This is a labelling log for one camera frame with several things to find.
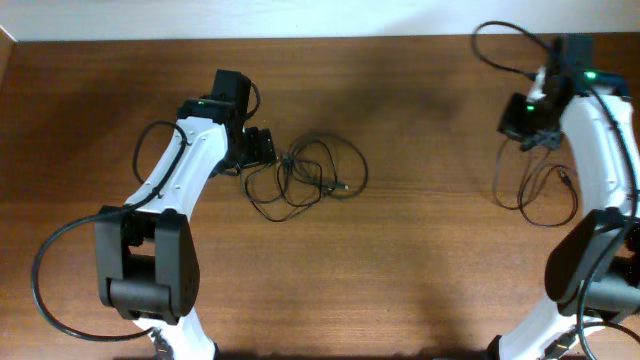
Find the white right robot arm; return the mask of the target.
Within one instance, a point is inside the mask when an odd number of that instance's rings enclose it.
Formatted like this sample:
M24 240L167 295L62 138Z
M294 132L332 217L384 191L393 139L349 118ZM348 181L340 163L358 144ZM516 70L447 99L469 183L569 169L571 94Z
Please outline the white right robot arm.
M513 330L494 338L486 359L560 359L587 338L625 332L639 313L639 150L625 80L592 62L590 37L570 34L544 45L547 62L514 94L498 130L523 152L568 142L579 184L570 189L583 213L550 253L545 295Z

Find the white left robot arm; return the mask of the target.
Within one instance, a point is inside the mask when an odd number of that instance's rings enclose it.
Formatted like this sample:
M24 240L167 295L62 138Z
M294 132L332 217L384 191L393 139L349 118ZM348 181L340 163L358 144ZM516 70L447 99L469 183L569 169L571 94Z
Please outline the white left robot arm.
M148 326L160 358L216 355L195 310L200 271L190 219L210 178L275 160L270 131L245 125L256 92L242 73L217 71L209 95L178 109L173 138L149 177L123 206L103 207L95 224L100 300Z

